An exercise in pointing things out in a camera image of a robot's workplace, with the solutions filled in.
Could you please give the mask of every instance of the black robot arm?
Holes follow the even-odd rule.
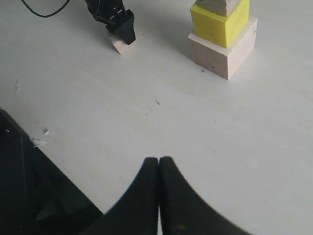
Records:
[[[85,1],[94,19],[105,23],[111,34],[119,36],[128,45],[136,40],[134,14],[131,10],[125,10],[123,0]]]

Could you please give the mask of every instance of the block tower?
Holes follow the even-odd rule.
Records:
[[[188,36],[194,61],[230,79],[255,45],[257,18],[250,0],[197,0],[190,8],[194,32]]]

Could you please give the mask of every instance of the light wooden block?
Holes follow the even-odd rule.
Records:
[[[133,49],[136,47],[136,41],[134,41],[132,44],[127,45],[123,40],[121,40],[119,37],[110,34],[108,32],[108,35],[113,43],[113,46],[116,48],[118,53],[123,54],[126,51],[129,51],[130,49]]]
[[[257,23],[257,18],[250,16],[248,23],[229,48],[191,33],[188,39],[194,61],[219,76],[230,79],[254,48]]]
[[[190,11],[195,34],[222,47],[229,47],[249,19],[250,0],[242,0],[229,16],[221,16],[195,3]]]
[[[221,16],[229,16],[241,0],[197,0],[197,4]]]

